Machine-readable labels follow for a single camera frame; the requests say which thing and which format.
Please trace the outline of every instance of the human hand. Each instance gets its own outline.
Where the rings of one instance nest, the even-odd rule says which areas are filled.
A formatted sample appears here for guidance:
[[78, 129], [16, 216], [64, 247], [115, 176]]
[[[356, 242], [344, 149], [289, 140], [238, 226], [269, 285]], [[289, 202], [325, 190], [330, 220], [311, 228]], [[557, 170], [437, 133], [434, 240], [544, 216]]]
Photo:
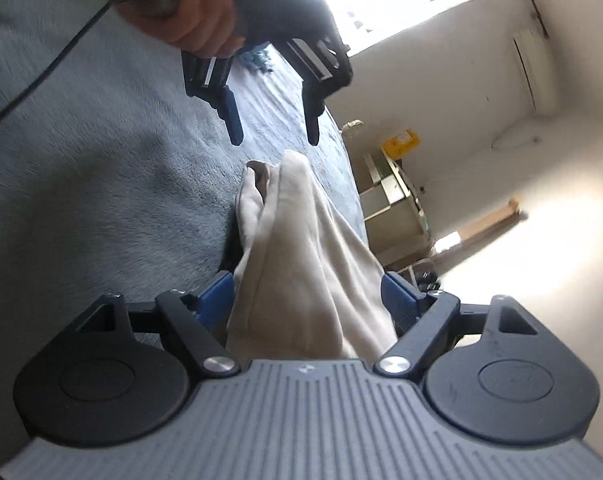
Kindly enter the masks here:
[[149, 36], [201, 58], [230, 57], [245, 41], [233, 34], [237, 13], [232, 0], [179, 0], [169, 18], [146, 16], [132, 2], [116, 7], [126, 21]]

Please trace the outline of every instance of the blue gripper pad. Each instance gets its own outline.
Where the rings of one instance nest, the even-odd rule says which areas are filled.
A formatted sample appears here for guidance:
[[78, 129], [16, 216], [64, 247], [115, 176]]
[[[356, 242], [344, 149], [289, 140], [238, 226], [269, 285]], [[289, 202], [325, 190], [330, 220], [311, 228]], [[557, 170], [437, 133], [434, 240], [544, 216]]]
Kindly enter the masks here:
[[188, 293], [188, 305], [208, 332], [230, 314], [235, 301], [232, 274], [221, 270], [214, 278]]
[[418, 322], [421, 317], [419, 304], [424, 300], [425, 294], [396, 272], [388, 272], [381, 279], [381, 301], [404, 333]]

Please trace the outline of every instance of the air conditioner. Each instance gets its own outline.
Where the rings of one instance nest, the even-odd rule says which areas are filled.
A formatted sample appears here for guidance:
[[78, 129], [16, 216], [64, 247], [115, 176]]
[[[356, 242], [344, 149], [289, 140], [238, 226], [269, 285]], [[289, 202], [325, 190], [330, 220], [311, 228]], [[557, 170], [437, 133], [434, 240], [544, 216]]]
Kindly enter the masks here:
[[526, 28], [515, 34], [513, 42], [536, 114], [555, 114], [559, 109], [559, 86], [549, 41], [540, 30]]

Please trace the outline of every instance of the gray ridged plate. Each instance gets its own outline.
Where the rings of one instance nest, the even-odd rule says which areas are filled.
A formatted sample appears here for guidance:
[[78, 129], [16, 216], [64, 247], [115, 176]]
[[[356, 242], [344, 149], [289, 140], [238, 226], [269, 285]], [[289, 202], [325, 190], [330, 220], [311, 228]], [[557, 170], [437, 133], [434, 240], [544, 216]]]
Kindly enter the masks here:
[[578, 440], [546, 449], [483, 444], [441, 422], [407, 381], [356, 360], [255, 361], [201, 385], [155, 433], [108, 449], [36, 438], [8, 480], [603, 480]]

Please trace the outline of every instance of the blue object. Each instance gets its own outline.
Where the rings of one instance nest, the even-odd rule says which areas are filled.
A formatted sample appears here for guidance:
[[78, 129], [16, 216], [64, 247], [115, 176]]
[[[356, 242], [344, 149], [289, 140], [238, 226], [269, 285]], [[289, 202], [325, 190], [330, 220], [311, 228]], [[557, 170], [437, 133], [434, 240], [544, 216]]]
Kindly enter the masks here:
[[214, 278], [188, 293], [188, 308], [208, 332], [230, 314], [235, 301], [232, 274], [221, 270]]
[[420, 292], [396, 272], [388, 272], [381, 279], [381, 302], [403, 333], [408, 332], [418, 322], [427, 308], [425, 293]]
[[237, 54], [237, 59], [251, 72], [272, 72], [273, 63], [266, 50], [270, 43], [262, 43], [251, 48], [244, 48]]

